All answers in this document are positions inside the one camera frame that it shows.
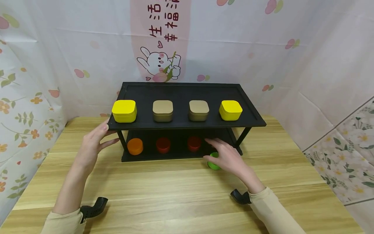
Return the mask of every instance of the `shelf top tier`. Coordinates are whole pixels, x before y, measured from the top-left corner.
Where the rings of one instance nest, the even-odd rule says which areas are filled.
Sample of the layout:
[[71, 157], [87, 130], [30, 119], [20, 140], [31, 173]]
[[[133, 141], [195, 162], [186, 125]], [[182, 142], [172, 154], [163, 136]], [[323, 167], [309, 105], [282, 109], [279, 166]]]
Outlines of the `shelf top tier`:
[[[109, 120], [109, 130], [175, 129], [175, 128], [235, 128], [266, 126], [240, 84], [221, 83], [146, 83], [123, 82], [117, 100], [134, 100], [137, 118], [132, 123], [117, 123], [113, 114]], [[173, 102], [173, 120], [159, 123], [153, 120], [153, 102], [170, 100]], [[204, 122], [193, 122], [188, 118], [189, 102], [204, 100], [208, 103], [209, 114]], [[237, 121], [224, 121], [218, 112], [223, 100], [236, 100], [243, 112]]]

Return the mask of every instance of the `pink banner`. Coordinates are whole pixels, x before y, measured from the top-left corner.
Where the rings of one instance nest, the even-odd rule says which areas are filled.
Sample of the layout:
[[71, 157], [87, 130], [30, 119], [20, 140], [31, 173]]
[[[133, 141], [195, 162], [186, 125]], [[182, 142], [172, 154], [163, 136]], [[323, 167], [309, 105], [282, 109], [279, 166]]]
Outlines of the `pink banner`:
[[140, 74], [154, 82], [186, 71], [191, 0], [131, 0], [131, 43]]

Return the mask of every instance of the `cartoon rabbit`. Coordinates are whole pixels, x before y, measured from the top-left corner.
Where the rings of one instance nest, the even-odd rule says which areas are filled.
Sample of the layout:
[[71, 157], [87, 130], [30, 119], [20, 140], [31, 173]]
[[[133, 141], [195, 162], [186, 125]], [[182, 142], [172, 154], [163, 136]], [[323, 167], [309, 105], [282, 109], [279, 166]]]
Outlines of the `cartoon rabbit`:
[[181, 68], [179, 63], [181, 61], [180, 55], [175, 55], [174, 58], [169, 58], [168, 55], [164, 52], [152, 52], [145, 47], [141, 47], [140, 51], [144, 54], [147, 60], [143, 58], [137, 58], [137, 61], [151, 74], [156, 75], [160, 72], [163, 72], [164, 69], [168, 68], [166, 74], [169, 74], [172, 71], [172, 79], [178, 79], [178, 76], [181, 73]]

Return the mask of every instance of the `shelf bottom tier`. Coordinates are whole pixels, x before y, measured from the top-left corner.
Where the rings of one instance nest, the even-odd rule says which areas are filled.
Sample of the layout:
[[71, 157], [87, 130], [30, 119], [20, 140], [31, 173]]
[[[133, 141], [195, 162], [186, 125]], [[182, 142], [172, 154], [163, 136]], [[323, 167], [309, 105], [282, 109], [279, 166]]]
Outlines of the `shelf bottom tier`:
[[[193, 153], [188, 150], [187, 139], [190, 136], [201, 138], [200, 149]], [[170, 151], [160, 154], [156, 149], [158, 138], [167, 137], [171, 141]], [[126, 142], [132, 138], [140, 138], [143, 141], [143, 152], [139, 155], [131, 155], [127, 147], [123, 151], [122, 162], [163, 160], [163, 159], [183, 159], [201, 158], [216, 150], [204, 141], [204, 138], [220, 138], [234, 146], [236, 138], [231, 128], [209, 128], [209, 129], [172, 129], [172, 130], [130, 130]], [[236, 148], [240, 155], [243, 155], [240, 147]]]

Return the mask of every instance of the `shelf leg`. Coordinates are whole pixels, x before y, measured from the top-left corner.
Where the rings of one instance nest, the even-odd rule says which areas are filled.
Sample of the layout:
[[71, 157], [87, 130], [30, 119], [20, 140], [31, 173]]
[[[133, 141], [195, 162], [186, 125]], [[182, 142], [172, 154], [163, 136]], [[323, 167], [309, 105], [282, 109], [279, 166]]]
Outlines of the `shelf leg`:
[[123, 137], [122, 131], [120, 131], [120, 130], [117, 131], [117, 134], [118, 134], [119, 140], [121, 141], [123, 149], [126, 150], [126, 148], [127, 148], [126, 141], [125, 141], [125, 138]]
[[242, 143], [242, 141], [244, 140], [244, 138], [247, 136], [248, 132], [251, 130], [251, 128], [245, 128], [242, 132], [242, 134], [240, 135], [240, 137], [236, 140], [235, 142], [235, 148], [238, 148], [240, 146], [240, 144]]

